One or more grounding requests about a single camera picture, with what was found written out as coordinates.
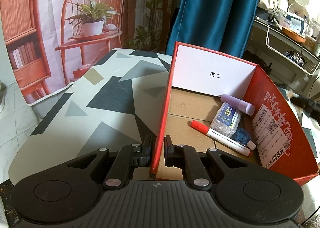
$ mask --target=qr code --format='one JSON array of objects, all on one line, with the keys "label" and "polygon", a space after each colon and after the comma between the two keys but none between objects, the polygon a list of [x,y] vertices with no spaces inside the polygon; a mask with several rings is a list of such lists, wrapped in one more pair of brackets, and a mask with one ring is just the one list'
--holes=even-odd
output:
[{"label": "qr code", "polygon": [[283,144],[283,147],[284,147],[284,150],[286,151],[286,150],[290,147],[290,142],[289,142],[289,141],[286,141],[286,142]]},{"label": "qr code", "polygon": [[277,129],[278,124],[275,122],[274,119],[270,122],[270,124],[267,126],[268,131],[271,135],[273,135],[273,132]]}]

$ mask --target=white paper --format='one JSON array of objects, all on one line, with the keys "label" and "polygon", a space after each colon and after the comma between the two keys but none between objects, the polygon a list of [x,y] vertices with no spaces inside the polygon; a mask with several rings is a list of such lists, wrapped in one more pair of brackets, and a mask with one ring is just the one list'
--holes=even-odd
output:
[{"label": "white paper", "polygon": [[180,45],[174,67],[172,86],[242,99],[255,66],[197,48]]},{"label": "white paper", "polygon": [[290,143],[264,104],[254,117],[252,126],[261,164],[263,167],[270,168],[290,147]]}]

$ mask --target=bookshelf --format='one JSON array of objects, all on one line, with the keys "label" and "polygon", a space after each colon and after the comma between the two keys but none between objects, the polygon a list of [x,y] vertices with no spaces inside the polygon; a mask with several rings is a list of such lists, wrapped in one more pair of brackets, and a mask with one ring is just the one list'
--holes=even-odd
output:
[{"label": "bookshelf", "polygon": [[44,49],[38,0],[0,0],[1,21],[13,73],[23,96],[50,94],[51,76]]}]

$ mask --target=purple tube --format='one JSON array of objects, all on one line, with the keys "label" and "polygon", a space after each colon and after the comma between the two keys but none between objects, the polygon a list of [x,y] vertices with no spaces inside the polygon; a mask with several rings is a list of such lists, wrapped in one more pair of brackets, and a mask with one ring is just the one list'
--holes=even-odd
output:
[{"label": "purple tube", "polygon": [[253,115],[255,111],[255,107],[246,101],[240,100],[236,97],[230,96],[228,94],[221,95],[221,102],[226,102],[230,104],[233,108],[241,110],[242,112]]}]

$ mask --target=teal curtain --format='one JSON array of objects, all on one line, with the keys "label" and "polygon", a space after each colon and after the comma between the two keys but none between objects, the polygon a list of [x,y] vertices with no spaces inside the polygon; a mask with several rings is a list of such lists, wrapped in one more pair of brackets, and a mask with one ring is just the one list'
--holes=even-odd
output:
[{"label": "teal curtain", "polygon": [[172,55],[176,41],[241,57],[258,0],[181,0],[167,43]]}]

